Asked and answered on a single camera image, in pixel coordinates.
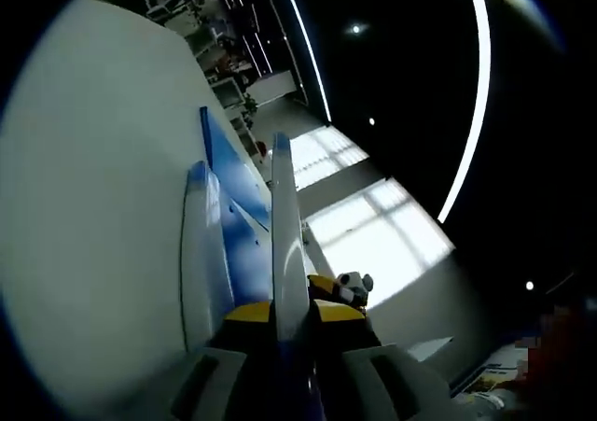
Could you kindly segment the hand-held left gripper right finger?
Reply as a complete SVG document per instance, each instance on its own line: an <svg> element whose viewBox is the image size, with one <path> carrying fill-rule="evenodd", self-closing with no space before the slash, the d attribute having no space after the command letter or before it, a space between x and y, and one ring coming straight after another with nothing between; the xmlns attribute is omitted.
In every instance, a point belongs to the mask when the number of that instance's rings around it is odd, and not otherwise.
<svg viewBox="0 0 597 421"><path fill-rule="evenodd" d="M314 373L328 420L466 420L449 384L351 306L311 302Z"/></svg>

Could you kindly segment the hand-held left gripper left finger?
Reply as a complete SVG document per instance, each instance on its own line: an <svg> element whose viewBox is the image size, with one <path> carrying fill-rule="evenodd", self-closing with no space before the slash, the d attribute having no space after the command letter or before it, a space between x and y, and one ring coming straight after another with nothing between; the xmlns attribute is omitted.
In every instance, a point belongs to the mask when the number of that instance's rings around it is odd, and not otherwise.
<svg viewBox="0 0 597 421"><path fill-rule="evenodd" d="M175 394L175 420L285 418L278 309L274 301L255 302L225 316Z"/></svg>

